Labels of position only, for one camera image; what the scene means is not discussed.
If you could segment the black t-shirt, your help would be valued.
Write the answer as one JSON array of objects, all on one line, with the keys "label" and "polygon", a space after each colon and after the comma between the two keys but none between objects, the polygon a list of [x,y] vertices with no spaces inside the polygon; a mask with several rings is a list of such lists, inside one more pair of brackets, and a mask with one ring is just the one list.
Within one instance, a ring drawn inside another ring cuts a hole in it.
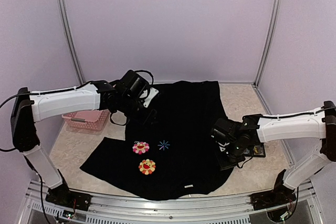
[{"label": "black t-shirt", "polygon": [[226,117],[216,81],[157,84],[151,124],[130,121],[125,139],[104,138],[81,170],[147,200],[207,195],[226,183],[210,132]]}]

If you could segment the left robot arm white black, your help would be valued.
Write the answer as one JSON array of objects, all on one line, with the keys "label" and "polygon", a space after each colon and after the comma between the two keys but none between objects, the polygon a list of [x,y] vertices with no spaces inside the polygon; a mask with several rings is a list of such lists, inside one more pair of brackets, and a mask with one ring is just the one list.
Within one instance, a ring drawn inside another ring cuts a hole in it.
[{"label": "left robot arm white black", "polygon": [[159,91],[140,71],[128,70],[120,79],[89,81],[78,87],[51,91],[19,89],[10,117],[14,149],[23,154],[28,166],[48,187],[46,200],[56,205],[87,210],[91,195],[71,191],[54,166],[37,135],[35,124],[44,119],[81,111],[122,112],[127,120],[142,125],[152,121],[156,111],[149,105]]}]

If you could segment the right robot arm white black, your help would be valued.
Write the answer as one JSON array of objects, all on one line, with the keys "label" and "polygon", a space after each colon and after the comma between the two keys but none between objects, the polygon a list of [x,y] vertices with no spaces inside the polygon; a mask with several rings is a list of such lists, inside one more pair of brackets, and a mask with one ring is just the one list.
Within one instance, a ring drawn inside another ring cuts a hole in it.
[{"label": "right robot arm white black", "polygon": [[259,144],[296,138],[320,140],[292,168],[278,174],[272,190],[251,195],[255,210],[274,207],[298,199],[297,187],[335,162],[335,104],[325,101],[320,108],[292,114],[246,115],[241,123],[221,118],[214,124],[210,135],[219,145],[216,157],[221,170],[243,162],[245,150]]}]

